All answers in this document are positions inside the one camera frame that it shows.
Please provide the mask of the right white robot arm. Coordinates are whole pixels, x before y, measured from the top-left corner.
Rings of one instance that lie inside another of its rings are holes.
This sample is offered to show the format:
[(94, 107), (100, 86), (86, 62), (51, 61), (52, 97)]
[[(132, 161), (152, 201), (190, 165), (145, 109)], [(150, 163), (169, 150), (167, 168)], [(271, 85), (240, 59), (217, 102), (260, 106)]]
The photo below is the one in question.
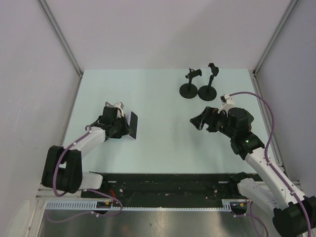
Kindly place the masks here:
[(231, 108), (222, 112), (205, 107), (190, 122), (197, 130), (207, 125), (208, 132), (220, 132), (230, 139), (231, 148), (260, 176), (266, 189), (252, 178), (243, 178), (228, 185), (233, 198), (245, 196), (272, 218), (273, 225), (282, 237), (311, 234), (316, 227), (316, 198), (308, 197), (280, 170), (275, 161), (265, 154), (265, 145), (251, 132), (253, 116), (245, 109)]

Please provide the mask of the black phone stand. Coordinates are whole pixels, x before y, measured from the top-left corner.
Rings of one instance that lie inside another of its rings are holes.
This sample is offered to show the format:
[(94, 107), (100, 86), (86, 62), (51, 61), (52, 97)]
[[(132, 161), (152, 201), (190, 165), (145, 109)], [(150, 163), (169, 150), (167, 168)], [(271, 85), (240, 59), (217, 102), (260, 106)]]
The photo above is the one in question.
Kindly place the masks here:
[(203, 101), (213, 101), (217, 96), (217, 91), (212, 86), (212, 83), (219, 73), (219, 68), (216, 67), (214, 63), (209, 63), (208, 66), (211, 69), (208, 85), (204, 85), (198, 90), (198, 96)]
[(192, 84), (192, 80), (193, 78), (198, 76), (202, 76), (201, 69), (189, 69), (189, 73), (185, 76), (189, 80), (189, 82), (181, 85), (179, 89), (179, 93), (182, 97), (186, 99), (192, 99), (197, 96), (198, 89), (194, 84)]

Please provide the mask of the black-screen blue-edged phone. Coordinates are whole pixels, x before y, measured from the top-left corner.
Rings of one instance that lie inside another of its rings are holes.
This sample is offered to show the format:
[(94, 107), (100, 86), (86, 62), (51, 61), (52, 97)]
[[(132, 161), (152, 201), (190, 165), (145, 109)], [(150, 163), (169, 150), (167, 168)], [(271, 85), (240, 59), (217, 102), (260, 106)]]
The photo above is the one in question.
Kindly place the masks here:
[(138, 116), (134, 112), (131, 112), (129, 116), (129, 127), (131, 129), (129, 136), (132, 137), (133, 139), (136, 139), (137, 137), (137, 125), (138, 125)]

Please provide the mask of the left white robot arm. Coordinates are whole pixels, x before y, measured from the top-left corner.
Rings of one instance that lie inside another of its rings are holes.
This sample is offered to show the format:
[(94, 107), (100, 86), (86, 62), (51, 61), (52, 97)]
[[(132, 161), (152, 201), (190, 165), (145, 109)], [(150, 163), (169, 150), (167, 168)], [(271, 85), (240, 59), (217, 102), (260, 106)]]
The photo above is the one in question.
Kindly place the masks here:
[(123, 103), (105, 103), (102, 115), (85, 127), (85, 134), (66, 147), (51, 146), (48, 149), (41, 178), (44, 187), (52, 188), (58, 197), (78, 190), (91, 189), (102, 198), (108, 194), (109, 185), (100, 174), (84, 172), (82, 160), (96, 146), (109, 139), (120, 139), (125, 135), (136, 138), (138, 117), (131, 113), (129, 124), (123, 111)]

